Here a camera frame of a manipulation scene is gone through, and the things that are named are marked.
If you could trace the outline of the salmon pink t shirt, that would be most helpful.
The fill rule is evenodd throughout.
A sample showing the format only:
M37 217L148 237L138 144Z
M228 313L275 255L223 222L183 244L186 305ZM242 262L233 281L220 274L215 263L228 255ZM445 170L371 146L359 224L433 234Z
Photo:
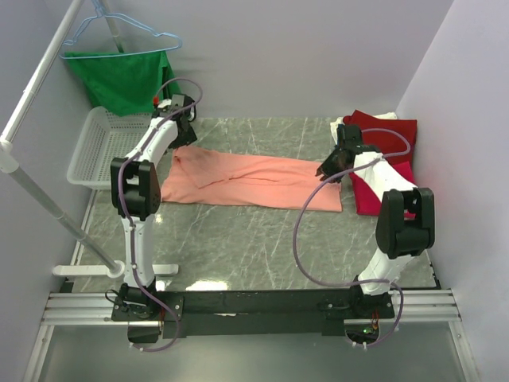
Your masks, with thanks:
M293 158L221 153L197 146L173 152L164 202L301 209L320 184L319 164Z

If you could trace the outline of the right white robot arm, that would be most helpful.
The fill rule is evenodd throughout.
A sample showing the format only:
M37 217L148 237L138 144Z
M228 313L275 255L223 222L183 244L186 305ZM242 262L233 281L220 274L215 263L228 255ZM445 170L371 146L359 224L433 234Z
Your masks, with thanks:
M365 318L380 305L401 272L435 240L434 195L406 180L383 154L363 141L356 125L340 124L333 152L318 167L322 181L339 182L347 173L359 177L380 202L377 248L366 268L349 287L350 311Z

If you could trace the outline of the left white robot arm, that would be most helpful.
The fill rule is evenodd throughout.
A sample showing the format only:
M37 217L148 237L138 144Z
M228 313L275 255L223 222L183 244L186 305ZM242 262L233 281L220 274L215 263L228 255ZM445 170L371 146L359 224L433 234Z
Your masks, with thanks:
M128 154L111 161L111 201L121 217L126 249L126 271L115 308L142 320L153 318L161 309L153 269L153 225L161 204L157 165L168 150L196 141L190 125L195 118L192 97L155 97L141 140Z

